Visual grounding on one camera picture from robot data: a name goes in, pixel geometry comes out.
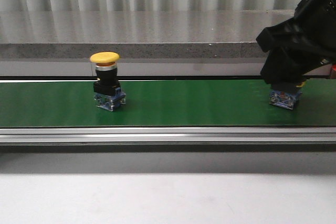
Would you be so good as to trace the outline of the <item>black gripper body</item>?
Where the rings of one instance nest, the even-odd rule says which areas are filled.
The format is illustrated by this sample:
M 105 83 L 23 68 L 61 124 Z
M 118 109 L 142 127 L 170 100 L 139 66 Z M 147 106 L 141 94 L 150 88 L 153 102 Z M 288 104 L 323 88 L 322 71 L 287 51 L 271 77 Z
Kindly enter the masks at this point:
M 268 53 L 260 72 L 267 84 L 303 81 L 335 63 L 335 0 L 302 0 L 292 18 L 264 28 L 256 41 Z

